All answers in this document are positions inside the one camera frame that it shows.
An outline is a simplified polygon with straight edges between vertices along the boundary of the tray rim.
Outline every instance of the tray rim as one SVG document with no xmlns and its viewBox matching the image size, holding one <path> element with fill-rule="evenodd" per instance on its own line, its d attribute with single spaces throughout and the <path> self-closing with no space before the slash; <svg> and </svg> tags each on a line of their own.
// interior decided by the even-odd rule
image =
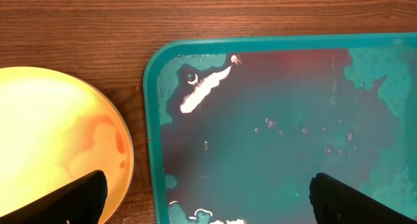
<svg viewBox="0 0 417 224">
<path fill-rule="evenodd" d="M 379 46 L 417 48 L 417 33 L 368 33 L 344 35 L 296 35 L 177 40 L 162 46 L 149 60 L 143 74 L 143 98 L 151 167 L 154 212 L 157 224 L 169 224 L 165 174 L 160 139 L 156 84 L 164 64 L 178 55 L 265 52 L 307 49 L 348 49 Z"/>
</svg>

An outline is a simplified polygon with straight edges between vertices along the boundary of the green plastic tray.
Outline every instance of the green plastic tray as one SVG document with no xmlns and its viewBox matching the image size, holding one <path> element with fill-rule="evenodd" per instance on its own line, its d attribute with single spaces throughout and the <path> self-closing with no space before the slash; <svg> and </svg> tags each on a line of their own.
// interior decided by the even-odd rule
<svg viewBox="0 0 417 224">
<path fill-rule="evenodd" d="M 143 78 L 157 223 L 315 223 L 319 172 L 415 218 L 416 48 L 417 33 L 162 47 Z"/>
</svg>

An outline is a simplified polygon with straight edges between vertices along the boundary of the brown wood surface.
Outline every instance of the brown wood surface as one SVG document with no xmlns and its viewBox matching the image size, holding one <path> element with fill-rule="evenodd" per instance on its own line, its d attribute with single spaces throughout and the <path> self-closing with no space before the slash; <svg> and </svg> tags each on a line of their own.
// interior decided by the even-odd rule
<svg viewBox="0 0 417 224">
<path fill-rule="evenodd" d="M 417 0 L 0 0 L 0 67 L 79 77 L 119 109 L 132 134 L 132 184 L 109 223 L 155 223 L 142 75 L 185 38 L 417 31 Z"/>
</svg>

